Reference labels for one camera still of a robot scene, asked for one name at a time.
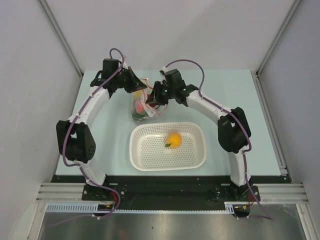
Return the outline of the fake pink peach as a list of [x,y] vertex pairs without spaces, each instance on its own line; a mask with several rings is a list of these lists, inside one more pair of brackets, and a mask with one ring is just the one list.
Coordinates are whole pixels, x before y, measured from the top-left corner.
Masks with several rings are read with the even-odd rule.
[[137,100],[135,102],[135,111],[138,114],[141,114],[144,111],[144,106],[143,106],[143,104],[142,104],[142,102],[140,100]]

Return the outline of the clear zip top bag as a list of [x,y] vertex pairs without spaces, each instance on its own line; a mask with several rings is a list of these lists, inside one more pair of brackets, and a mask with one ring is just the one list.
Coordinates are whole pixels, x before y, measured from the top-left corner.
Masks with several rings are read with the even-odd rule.
[[153,87],[149,85],[149,78],[140,78],[147,88],[131,94],[131,117],[135,122],[142,122],[160,116],[168,105],[147,104],[146,101],[152,93]]

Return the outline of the fake orange fruit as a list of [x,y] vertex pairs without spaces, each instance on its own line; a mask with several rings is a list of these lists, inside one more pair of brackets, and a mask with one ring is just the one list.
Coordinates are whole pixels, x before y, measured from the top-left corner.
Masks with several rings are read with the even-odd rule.
[[177,148],[182,143],[182,136],[178,132],[171,132],[166,138],[166,148]]

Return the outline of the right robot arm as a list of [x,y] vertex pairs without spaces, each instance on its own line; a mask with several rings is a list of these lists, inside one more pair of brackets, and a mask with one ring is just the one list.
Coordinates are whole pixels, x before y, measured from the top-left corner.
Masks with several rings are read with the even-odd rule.
[[164,106],[169,100],[194,109],[213,121],[217,126],[218,142],[228,152],[230,163],[231,196],[242,201],[252,187],[248,172],[246,153],[252,149],[251,130],[242,108],[227,108],[205,96],[200,88],[187,85],[177,69],[160,71],[164,77],[156,81],[153,90],[146,100],[149,105]]

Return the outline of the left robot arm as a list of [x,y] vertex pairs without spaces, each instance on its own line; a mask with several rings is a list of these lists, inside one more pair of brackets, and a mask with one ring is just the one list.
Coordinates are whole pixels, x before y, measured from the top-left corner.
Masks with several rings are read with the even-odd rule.
[[91,81],[89,92],[79,109],[67,120],[56,124],[58,150],[64,165],[79,168],[86,183],[94,186],[93,194],[100,200],[110,196],[111,188],[104,184],[106,174],[94,158],[96,142],[91,125],[118,89],[130,94],[146,88],[122,58],[106,58],[102,70]]

